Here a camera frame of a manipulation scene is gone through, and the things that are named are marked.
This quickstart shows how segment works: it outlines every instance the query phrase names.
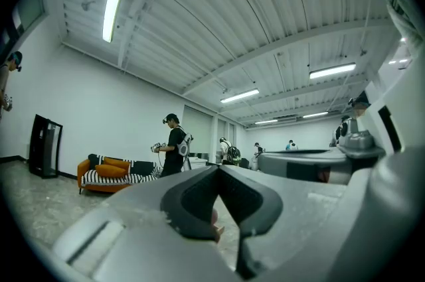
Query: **fluorescent light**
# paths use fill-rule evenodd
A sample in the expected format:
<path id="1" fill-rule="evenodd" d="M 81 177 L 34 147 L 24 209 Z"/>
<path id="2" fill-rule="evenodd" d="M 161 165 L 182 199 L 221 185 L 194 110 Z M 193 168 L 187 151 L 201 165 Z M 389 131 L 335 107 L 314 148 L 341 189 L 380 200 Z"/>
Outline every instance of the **fluorescent light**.
<path id="1" fill-rule="evenodd" d="M 233 102 L 234 100 L 245 98 L 245 97 L 249 97 L 249 96 L 253 96 L 254 94 L 259 94 L 259 93 L 260 93 L 260 91 L 258 91 L 257 89 L 254 89 L 254 90 L 247 91 L 247 92 L 244 92 L 244 93 L 241 93 L 241 94 L 236 94 L 233 97 L 229 97 L 229 98 L 226 98 L 226 99 L 221 99 L 220 102 L 222 102 L 222 103 Z"/>
<path id="2" fill-rule="evenodd" d="M 310 72 L 310 79 L 330 76 L 331 74 L 336 74 L 341 72 L 353 71 L 355 68 L 356 68 L 356 64 L 354 62 L 351 64 L 329 67 L 323 70 Z"/>
<path id="3" fill-rule="evenodd" d="M 275 123 L 277 121 L 278 121 L 277 119 L 266 120 L 266 121 L 256 121 L 255 124 Z"/>
<path id="4" fill-rule="evenodd" d="M 107 0 L 104 17 L 103 39 L 107 42 L 112 41 L 112 31 L 114 30 L 117 8 L 120 0 Z"/>
<path id="5" fill-rule="evenodd" d="M 327 115 L 329 112 L 320 112 L 312 115 L 303 115 L 303 118 L 317 117 L 318 115 Z"/>

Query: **pants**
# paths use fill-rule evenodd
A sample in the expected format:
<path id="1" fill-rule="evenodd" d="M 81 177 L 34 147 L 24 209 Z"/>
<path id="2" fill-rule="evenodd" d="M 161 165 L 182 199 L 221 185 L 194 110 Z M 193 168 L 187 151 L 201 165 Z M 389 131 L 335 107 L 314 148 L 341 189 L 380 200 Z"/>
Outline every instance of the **pants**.
<path id="1" fill-rule="evenodd" d="M 164 163 L 164 169 L 162 170 L 162 173 L 161 173 L 161 178 L 169 176 L 169 175 L 174 175 L 175 173 L 180 173 L 182 166 L 183 166 L 183 163 L 171 162 L 171 161 L 167 161 L 166 159 Z"/>

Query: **gray floor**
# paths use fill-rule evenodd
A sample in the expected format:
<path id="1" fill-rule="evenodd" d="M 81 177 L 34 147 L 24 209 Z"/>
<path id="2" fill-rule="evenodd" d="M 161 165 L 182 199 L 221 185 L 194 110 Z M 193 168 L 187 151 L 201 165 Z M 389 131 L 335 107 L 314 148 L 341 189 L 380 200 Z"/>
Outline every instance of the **gray floor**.
<path id="1" fill-rule="evenodd" d="M 9 207 L 26 234 L 51 247 L 54 241 L 110 194 L 83 190 L 78 194 L 76 180 L 65 177 L 42 179 L 32 175 L 26 164 L 15 161 L 0 165 L 3 192 Z M 217 226 L 225 231 L 218 249 L 231 267 L 236 265 L 239 231 L 220 198 Z"/>

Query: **black cap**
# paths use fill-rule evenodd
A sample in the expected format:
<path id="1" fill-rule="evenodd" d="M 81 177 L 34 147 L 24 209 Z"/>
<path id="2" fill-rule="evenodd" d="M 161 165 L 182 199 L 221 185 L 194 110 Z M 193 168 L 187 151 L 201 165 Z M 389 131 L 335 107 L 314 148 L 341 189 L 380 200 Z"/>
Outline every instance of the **black cap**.
<path id="1" fill-rule="evenodd" d="M 163 123 L 167 123 L 168 121 L 174 120 L 177 124 L 180 123 L 179 118 L 174 113 L 169 113 L 167 117 L 163 119 Z"/>

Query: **sofa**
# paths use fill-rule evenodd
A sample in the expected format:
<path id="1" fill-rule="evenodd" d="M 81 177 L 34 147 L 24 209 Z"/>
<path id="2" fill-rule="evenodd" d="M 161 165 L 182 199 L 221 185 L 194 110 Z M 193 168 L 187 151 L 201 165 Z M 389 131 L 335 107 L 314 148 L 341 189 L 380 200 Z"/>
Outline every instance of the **sofa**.
<path id="1" fill-rule="evenodd" d="M 102 177 L 96 171 L 96 165 L 104 164 L 104 158 L 107 156 L 88 155 L 85 161 L 82 161 L 77 167 L 78 187 L 81 189 L 117 192 L 128 186 L 149 182 L 158 179 L 162 168 L 157 167 L 154 162 L 131 161 L 128 159 L 111 159 L 129 163 L 128 173 L 123 177 Z"/>

